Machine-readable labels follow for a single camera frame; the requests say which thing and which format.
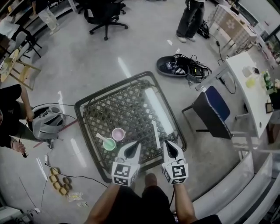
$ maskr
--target black shorts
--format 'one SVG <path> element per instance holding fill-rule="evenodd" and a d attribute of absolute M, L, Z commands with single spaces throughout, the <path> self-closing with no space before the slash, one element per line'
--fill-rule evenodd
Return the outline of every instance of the black shorts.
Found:
<path fill-rule="evenodd" d="M 169 200 L 158 186 L 146 188 L 139 197 L 131 188 L 121 186 L 106 224 L 175 224 L 169 209 Z M 221 224 L 217 215 L 194 222 L 195 224 Z"/>

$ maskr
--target red line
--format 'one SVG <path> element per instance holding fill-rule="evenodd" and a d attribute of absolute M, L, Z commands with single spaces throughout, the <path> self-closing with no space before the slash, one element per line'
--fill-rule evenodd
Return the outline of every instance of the red line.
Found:
<path fill-rule="evenodd" d="M 73 125 L 74 123 L 78 122 L 78 120 L 74 120 L 71 123 L 65 125 L 59 132 L 65 130 L 66 128 L 70 127 L 71 125 Z M 33 146 L 33 148 L 36 148 L 37 146 L 41 145 L 43 142 L 39 142 L 38 144 L 36 144 L 35 146 Z"/>

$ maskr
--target blue chair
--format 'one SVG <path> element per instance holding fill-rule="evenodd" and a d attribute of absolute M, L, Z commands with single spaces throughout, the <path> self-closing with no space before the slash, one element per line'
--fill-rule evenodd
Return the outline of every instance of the blue chair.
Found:
<path fill-rule="evenodd" d="M 225 124 L 225 120 L 230 115 L 230 110 L 214 86 L 210 86 L 205 92 L 200 93 L 194 103 L 183 109 L 193 108 L 202 119 L 207 129 L 199 129 L 197 132 L 210 132 L 213 137 L 232 139 L 233 134 Z"/>

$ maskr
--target white curved panel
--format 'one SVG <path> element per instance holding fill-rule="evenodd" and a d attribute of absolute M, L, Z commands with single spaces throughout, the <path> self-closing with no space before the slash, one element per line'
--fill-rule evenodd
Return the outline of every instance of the white curved panel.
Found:
<path fill-rule="evenodd" d="M 234 224 L 261 196 L 271 180 L 272 161 L 272 153 L 270 153 L 259 172 L 244 190 L 217 213 L 223 224 Z"/>
<path fill-rule="evenodd" d="M 273 205 L 274 201 L 280 193 L 280 173 L 278 174 L 274 184 L 272 185 L 270 191 L 267 193 L 264 200 L 261 202 L 259 207 L 253 212 L 253 214 L 243 223 L 243 224 L 255 224 L 259 223 L 261 219 L 265 216 L 268 210 Z"/>
<path fill-rule="evenodd" d="M 220 183 L 193 203 L 196 217 L 202 219 L 218 213 L 246 187 L 253 176 L 250 152 Z"/>

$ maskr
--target white spoon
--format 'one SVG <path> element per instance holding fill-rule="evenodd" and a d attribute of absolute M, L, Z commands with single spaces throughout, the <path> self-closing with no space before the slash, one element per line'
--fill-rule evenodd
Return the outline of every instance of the white spoon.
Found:
<path fill-rule="evenodd" d="M 107 141 L 105 137 L 103 137 L 101 134 L 96 133 L 95 137 L 100 138 L 102 141 L 106 142 L 108 145 L 113 146 L 112 142 Z"/>

